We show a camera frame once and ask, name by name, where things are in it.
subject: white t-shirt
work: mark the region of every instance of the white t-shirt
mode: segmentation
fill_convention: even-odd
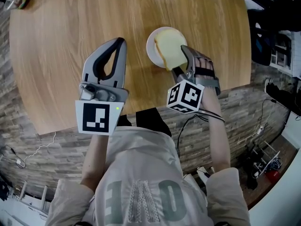
[[[238,171],[225,169],[201,190],[183,179],[173,140],[138,127],[117,127],[110,137],[106,173],[92,190],[59,180],[46,226],[249,226]]]

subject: person's right hand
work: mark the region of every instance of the person's right hand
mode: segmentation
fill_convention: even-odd
[[[195,58],[196,67],[206,68],[209,70],[213,70],[212,65],[203,58]],[[196,77],[214,80],[211,76],[206,75],[196,75]],[[201,104],[203,105],[205,110],[214,112],[221,116],[221,106],[219,100],[216,95],[215,87],[206,86],[203,93],[203,98]]]

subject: plate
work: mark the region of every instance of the plate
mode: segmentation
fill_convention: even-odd
[[[166,30],[166,29],[174,29],[174,30],[176,30],[185,39],[184,35],[179,30],[177,30],[175,28],[172,28],[172,27],[161,27],[161,28],[156,29],[155,31],[153,31],[150,34],[150,36],[149,36],[149,38],[147,39],[147,42],[146,42],[146,52],[147,52],[147,55],[150,58],[150,60],[156,66],[159,66],[161,68],[165,68],[165,66],[164,66],[163,59],[161,58],[161,56],[160,56],[160,54],[159,54],[159,52],[157,50],[157,47],[156,47],[156,44],[155,44],[155,36],[159,32],[161,32],[163,30]]]

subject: white wall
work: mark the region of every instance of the white wall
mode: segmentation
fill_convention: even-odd
[[[296,121],[296,117],[296,114],[291,112],[282,135],[294,147],[301,148],[301,121]]]
[[[250,211],[252,226],[296,226],[301,219],[301,150],[268,194]]]
[[[39,206],[38,199],[25,196],[26,203],[32,203],[33,206]],[[4,226],[44,226],[45,220],[40,214],[16,199],[8,198],[6,201],[0,200],[0,221]]]

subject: slice of bread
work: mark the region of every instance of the slice of bread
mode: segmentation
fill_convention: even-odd
[[[170,71],[187,63],[187,59],[181,51],[181,45],[186,45],[186,41],[179,31],[162,30],[155,36],[155,44],[167,70]]]

